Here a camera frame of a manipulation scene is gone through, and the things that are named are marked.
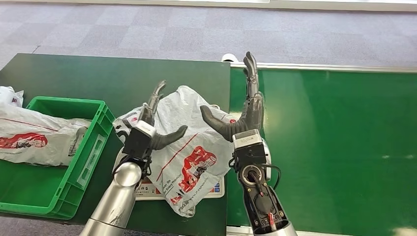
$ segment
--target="robotic hand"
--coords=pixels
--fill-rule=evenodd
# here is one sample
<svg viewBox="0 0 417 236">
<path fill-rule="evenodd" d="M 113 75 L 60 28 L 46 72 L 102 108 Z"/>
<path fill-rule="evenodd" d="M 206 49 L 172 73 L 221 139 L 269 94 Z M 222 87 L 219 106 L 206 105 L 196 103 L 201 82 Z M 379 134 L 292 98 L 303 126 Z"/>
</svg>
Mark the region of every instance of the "robotic hand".
<svg viewBox="0 0 417 236">
<path fill-rule="evenodd" d="M 162 149 L 185 134 L 186 125 L 168 135 L 157 134 L 153 127 L 156 107 L 162 97 L 159 92 L 165 84 L 165 81 L 158 84 L 149 103 L 144 104 L 138 123 L 129 127 L 131 131 L 119 152 L 121 157 L 118 158 L 121 158 L 121 162 L 113 172 L 113 181 L 87 221 L 81 236 L 123 235 L 135 205 L 135 190 L 151 174 L 152 150 Z"/>
<path fill-rule="evenodd" d="M 243 187 L 243 203 L 254 235 L 297 236 L 292 223 L 276 195 L 281 171 L 268 165 L 269 149 L 259 134 L 264 119 L 264 98 L 259 92 L 255 58 L 246 53 L 243 59 L 247 78 L 246 100 L 242 115 L 235 123 L 215 118 L 210 108 L 201 106 L 203 120 L 227 141 L 233 142 L 233 159 L 229 162 Z M 279 175 L 274 188 L 266 182 L 267 169 L 275 168 Z"/>
</svg>

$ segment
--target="red printed logo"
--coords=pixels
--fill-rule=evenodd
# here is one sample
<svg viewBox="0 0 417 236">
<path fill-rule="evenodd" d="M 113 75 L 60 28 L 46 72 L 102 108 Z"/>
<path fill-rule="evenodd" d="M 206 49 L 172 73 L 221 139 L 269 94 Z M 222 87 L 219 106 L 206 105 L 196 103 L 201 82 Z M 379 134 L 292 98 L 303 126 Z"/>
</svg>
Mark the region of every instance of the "red printed logo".
<svg viewBox="0 0 417 236">
<path fill-rule="evenodd" d="M 208 167 L 216 163 L 216 156 L 204 150 L 201 146 L 195 147 L 193 152 L 184 159 L 184 167 L 182 174 L 184 179 L 178 184 L 184 192 L 191 191 L 197 184 L 201 174 L 207 170 Z"/>
<path fill-rule="evenodd" d="M 176 197 L 174 197 L 174 198 L 171 198 L 171 199 L 170 199 L 170 201 L 171 201 L 171 203 L 172 203 L 172 204 L 176 205 L 176 204 L 178 204 L 178 202 L 179 202 L 181 199 L 182 199 L 182 196 L 181 196 L 181 195 L 178 195 L 178 196 L 176 196 Z"/>
<path fill-rule="evenodd" d="M 47 144 L 45 135 L 37 133 L 16 134 L 12 138 L 0 137 L 0 148 L 41 148 Z"/>
</svg>

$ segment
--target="robotic arm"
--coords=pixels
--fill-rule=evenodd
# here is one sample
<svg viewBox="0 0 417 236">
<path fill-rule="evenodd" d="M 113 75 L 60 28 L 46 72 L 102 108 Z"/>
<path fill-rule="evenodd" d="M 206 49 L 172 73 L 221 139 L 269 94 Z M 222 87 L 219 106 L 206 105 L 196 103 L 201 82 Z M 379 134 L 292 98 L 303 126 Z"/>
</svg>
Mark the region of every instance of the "robotic arm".
<svg viewBox="0 0 417 236">
<path fill-rule="evenodd" d="M 233 159 L 229 162 L 238 174 L 243 188 L 243 203 L 256 236 L 297 236 L 292 223 L 276 195 L 281 171 L 268 165 L 269 149 L 259 134 L 264 119 L 264 98 L 259 92 L 259 79 L 255 58 L 246 53 L 243 59 L 247 78 L 246 101 L 240 119 L 224 123 L 215 118 L 210 108 L 201 106 L 203 120 L 227 141 L 233 142 Z M 267 169 L 275 168 L 278 179 L 274 188 L 266 182 Z"/>
<path fill-rule="evenodd" d="M 121 162 L 113 172 L 113 181 L 87 221 L 81 236 L 123 235 L 135 205 L 135 190 L 151 174 L 149 165 L 152 162 L 152 151 L 164 148 L 185 134 L 186 125 L 168 135 L 156 133 L 153 127 L 156 107 L 162 96 L 159 92 L 165 84 L 165 81 L 159 83 L 149 103 L 144 104 L 138 123 L 132 127 L 119 152 Z"/>
</svg>

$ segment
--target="black cable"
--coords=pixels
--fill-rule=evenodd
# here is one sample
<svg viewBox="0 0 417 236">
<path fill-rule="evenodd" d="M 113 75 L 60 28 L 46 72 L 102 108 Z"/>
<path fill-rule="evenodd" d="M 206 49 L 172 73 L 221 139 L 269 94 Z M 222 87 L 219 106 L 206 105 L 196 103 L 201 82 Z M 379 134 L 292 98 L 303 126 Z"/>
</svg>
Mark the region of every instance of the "black cable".
<svg viewBox="0 0 417 236">
<path fill-rule="evenodd" d="M 274 185 L 274 190 L 276 190 L 276 188 L 279 184 L 279 181 L 281 180 L 281 169 L 278 168 L 277 166 L 268 165 L 268 164 L 260 164 L 260 166 L 262 166 L 262 167 L 271 167 L 271 168 L 274 168 L 278 171 L 278 177 L 276 178 L 276 182 L 275 182 L 275 185 Z"/>
</svg>

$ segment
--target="metal cylinder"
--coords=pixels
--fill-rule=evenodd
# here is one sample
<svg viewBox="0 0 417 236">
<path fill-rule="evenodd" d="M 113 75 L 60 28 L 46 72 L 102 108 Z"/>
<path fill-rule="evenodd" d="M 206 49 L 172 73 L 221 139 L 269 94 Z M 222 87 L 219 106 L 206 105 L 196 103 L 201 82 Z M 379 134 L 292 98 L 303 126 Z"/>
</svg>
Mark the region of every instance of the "metal cylinder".
<svg viewBox="0 0 417 236">
<path fill-rule="evenodd" d="M 288 224 L 277 231 L 267 233 L 267 234 L 253 234 L 254 236 L 297 236 L 296 230 L 293 227 L 291 221 L 288 221 Z"/>
<path fill-rule="evenodd" d="M 80 235 L 122 235 L 135 205 L 135 190 L 141 176 L 142 170 L 135 163 L 120 165 Z"/>
</svg>

